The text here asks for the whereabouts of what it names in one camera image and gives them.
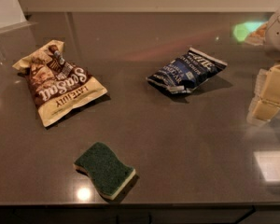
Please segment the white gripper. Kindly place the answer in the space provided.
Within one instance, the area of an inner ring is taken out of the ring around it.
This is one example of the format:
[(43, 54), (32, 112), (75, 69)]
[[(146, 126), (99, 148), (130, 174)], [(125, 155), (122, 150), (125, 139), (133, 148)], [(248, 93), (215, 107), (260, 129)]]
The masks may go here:
[[(264, 50), (270, 58), (280, 62), (280, 7), (267, 23)], [(262, 126), (270, 122), (279, 111), (280, 63), (276, 63), (269, 70), (259, 70), (246, 120), (250, 124)]]

